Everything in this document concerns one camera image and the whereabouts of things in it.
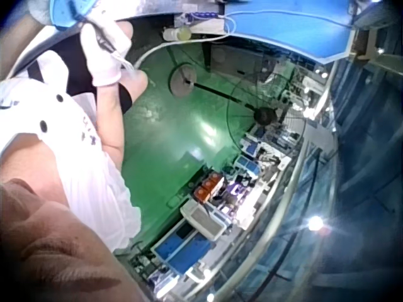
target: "black button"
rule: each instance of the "black button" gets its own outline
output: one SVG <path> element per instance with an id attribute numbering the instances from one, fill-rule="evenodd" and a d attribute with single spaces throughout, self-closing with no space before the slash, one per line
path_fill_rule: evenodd
<path id="1" fill-rule="evenodd" d="M 42 132 L 44 132 L 44 133 L 48 132 L 48 125 L 46 125 L 45 121 L 40 121 L 39 125 L 40 125 L 40 129 L 42 130 Z"/>

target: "person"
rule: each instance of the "person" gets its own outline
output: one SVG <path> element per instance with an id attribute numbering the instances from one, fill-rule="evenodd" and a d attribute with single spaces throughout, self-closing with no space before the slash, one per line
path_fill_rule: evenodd
<path id="1" fill-rule="evenodd" d="M 19 26 L 10 31 L 23 36 Z M 118 26 L 131 38 L 129 22 Z M 121 68 L 86 23 L 80 35 L 0 83 L 0 181 L 21 179 L 40 198 L 67 206 L 110 251 L 125 248 L 141 221 L 120 174 L 122 113 L 144 92 L 147 76 Z"/>
<path id="2" fill-rule="evenodd" d="M 48 7 L 48 0 L 28 0 L 30 14 L 1 32 L 2 79 L 49 24 Z M 131 38 L 131 24 L 118 25 Z M 144 300 L 111 251 L 140 230 L 140 210 L 131 205 L 120 174 L 122 113 L 146 87 L 146 74 L 121 70 L 89 24 L 0 82 L 3 295 L 22 301 Z"/>

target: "green floor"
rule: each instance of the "green floor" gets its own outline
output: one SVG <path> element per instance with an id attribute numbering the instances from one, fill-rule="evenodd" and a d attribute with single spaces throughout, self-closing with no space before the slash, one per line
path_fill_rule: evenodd
<path id="1" fill-rule="evenodd" d="M 231 82 L 202 68 L 200 44 L 171 50 L 177 64 L 189 62 L 196 67 L 199 84 L 232 92 Z M 149 76 L 149 87 L 125 115 L 122 173 L 132 204 L 142 211 L 142 230 L 134 241 L 142 240 L 143 246 L 153 242 L 176 219 L 180 205 L 176 193 L 204 163 L 219 169 L 237 153 L 225 118 L 227 100 L 198 88 L 188 97 L 175 98 L 167 85 L 174 67 L 166 49 L 151 55 L 142 66 Z M 231 105 L 231 110 L 250 116 L 242 106 Z M 232 132 L 238 130 L 237 139 L 252 122 L 251 117 L 231 119 Z"/>

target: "white shirt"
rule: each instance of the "white shirt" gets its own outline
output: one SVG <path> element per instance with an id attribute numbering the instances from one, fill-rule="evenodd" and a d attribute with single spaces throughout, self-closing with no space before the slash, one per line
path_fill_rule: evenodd
<path id="1" fill-rule="evenodd" d="M 70 210 L 111 251 L 125 248 L 140 231 L 140 209 L 102 150 L 93 95 L 77 96 L 76 102 L 65 93 L 68 70 L 55 52 L 44 53 L 38 63 L 45 83 L 26 72 L 0 83 L 0 155 L 17 134 L 37 134 L 55 155 Z"/>

